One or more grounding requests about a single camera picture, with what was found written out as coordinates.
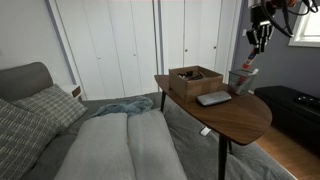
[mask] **blue blanket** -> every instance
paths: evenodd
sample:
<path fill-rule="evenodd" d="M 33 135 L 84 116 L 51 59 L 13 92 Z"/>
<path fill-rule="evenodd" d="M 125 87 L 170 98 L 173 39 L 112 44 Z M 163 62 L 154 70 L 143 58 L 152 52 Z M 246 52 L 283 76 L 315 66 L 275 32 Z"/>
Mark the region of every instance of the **blue blanket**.
<path fill-rule="evenodd" d="M 127 113 L 128 117 L 150 111 L 153 102 L 145 96 L 137 96 L 117 104 L 101 106 L 98 111 L 90 117 L 103 116 L 109 113 Z"/>

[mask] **box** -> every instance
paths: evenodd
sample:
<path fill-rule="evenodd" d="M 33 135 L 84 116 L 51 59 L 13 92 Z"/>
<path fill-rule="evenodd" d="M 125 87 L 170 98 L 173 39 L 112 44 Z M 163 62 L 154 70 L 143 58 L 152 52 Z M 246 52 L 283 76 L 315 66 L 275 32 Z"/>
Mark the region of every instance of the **box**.
<path fill-rule="evenodd" d="M 188 71 L 200 73 L 205 78 L 187 81 L 178 74 Z M 197 96 L 218 91 L 222 84 L 223 76 L 200 66 L 191 66 L 169 69 L 169 88 L 177 93 L 185 102 L 194 101 Z"/>
<path fill-rule="evenodd" d="M 257 74 L 251 71 L 237 69 L 229 71 L 228 91 L 237 95 L 244 95 L 248 90 Z"/>

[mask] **gray pillow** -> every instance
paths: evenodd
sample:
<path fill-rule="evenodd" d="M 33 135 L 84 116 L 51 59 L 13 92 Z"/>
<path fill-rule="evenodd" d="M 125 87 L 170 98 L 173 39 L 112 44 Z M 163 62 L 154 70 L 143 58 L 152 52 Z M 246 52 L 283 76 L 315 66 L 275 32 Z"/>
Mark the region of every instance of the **gray pillow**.
<path fill-rule="evenodd" d="M 56 121 L 60 125 L 60 131 L 66 129 L 87 110 L 56 84 L 31 97 L 14 101 L 13 104 Z"/>
<path fill-rule="evenodd" d="M 58 129 L 57 123 L 0 99 L 0 179 L 19 179 Z"/>

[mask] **wooden floor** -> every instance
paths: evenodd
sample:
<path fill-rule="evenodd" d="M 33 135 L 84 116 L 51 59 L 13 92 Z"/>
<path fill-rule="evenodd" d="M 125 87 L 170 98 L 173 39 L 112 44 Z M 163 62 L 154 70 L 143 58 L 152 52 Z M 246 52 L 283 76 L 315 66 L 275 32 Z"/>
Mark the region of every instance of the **wooden floor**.
<path fill-rule="evenodd" d="M 320 158 L 271 127 L 256 141 L 299 180 L 320 179 Z"/>

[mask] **wall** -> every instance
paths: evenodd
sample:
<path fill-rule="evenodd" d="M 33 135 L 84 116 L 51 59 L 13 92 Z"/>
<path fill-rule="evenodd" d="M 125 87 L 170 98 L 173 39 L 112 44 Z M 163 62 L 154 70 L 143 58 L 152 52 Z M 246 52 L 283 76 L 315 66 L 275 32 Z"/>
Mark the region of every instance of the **wall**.
<path fill-rule="evenodd" d="M 45 0 L 0 1 L 0 69 L 43 62 L 59 85 L 72 84 Z"/>
<path fill-rule="evenodd" d="M 242 36 L 243 29 L 251 28 L 247 1 L 243 3 L 240 19 L 233 69 L 241 68 L 252 49 L 247 37 Z M 276 20 L 282 23 L 282 19 L 282 12 L 277 11 Z M 291 15 L 292 29 L 295 20 L 296 16 Z M 253 62 L 252 68 L 258 68 L 260 71 L 251 89 L 284 85 L 320 97 L 320 49 L 293 47 L 288 46 L 288 43 L 289 38 L 275 30 L 272 39 L 268 42 L 266 52 L 258 55 Z"/>

